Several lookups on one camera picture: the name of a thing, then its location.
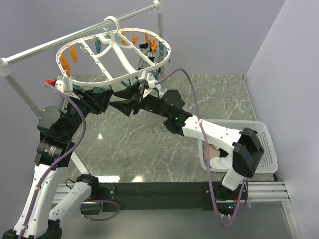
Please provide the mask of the white round clip hanger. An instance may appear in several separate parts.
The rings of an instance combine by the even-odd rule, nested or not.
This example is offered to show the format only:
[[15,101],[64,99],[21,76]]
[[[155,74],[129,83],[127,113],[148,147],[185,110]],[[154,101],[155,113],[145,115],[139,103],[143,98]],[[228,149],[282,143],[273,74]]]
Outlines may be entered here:
[[[80,37],[72,40],[62,46],[56,54],[56,63],[61,71],[61,76],[72,77],[73,86],[79,86],[84,89],[94,87],[110,86],[114,83],[125,81],[132,78],[139,78],[143,72],[150,72],[156,79],[160,74],[162,67],[170,61],[171,46],[158,34],[141,28],[121,28],[119,21],[108,16],[104,20],[110,23],[109,27],[103,27],[102,32]],[[132,44],[131,30],[139,33],[140,37],[135,45]],[[144,33],[156,37],[156,49],[158,62],[154,64],[148,59],[148,52],[151,46],[145,42]],[[95,38],[99,38],[101,52],[97,54],[95,49]],[[75,76],[72,69],[74,62],[69,52],[68,46],[75,48],[77,54],[77,62],[82,65],[85,63],[99,70],[104,76],[103,80],[84,81]],[[84,46],[88,54],[85,56],[79,46]]]

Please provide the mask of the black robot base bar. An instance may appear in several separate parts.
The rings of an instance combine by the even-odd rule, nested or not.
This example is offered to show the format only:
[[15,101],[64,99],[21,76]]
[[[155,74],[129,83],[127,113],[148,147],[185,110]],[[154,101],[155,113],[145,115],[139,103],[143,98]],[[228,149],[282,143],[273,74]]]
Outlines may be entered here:
[[100,183],[87,201],[107,200],[120,210],[213,210],[208,182]]

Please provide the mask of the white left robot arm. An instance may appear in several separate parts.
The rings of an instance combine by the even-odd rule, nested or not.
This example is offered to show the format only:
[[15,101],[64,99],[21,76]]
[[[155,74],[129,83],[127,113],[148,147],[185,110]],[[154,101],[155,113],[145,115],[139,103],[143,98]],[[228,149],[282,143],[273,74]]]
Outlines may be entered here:
[[14,226],[3,234],[4,239],[59,239],[68,219],[80,211],[81,203],[100,197],[98,178],[80,175],[74,187],[56,206],[52,206],[62,174],[79,145],[73,136],[85,127],[89,113],[106,111],[113,90],[76,90],[66,111],[47,106],[39,115],[40,144],[37,148],[32,187],[23,212]]

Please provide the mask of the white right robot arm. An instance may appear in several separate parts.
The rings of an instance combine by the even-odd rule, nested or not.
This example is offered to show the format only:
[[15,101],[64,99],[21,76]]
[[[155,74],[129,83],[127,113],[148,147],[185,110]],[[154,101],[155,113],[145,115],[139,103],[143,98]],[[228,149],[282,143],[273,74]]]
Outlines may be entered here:
[[115,92],[120,100],[110,102],[110,105],[126,116],[139,110],[163,116],[166,118],[163,124],[171,133],[200,139],[220,149],[223,157],[232,160],[219,186],[221,197],[231,198],[244,179],[254,176],[264,154],[256,131],[229,129],[200,119],[199,115],[183,109],[185,102],[178,90],[167,90],[161,97],[145,95],[144,91],[139,83],[135,83]]

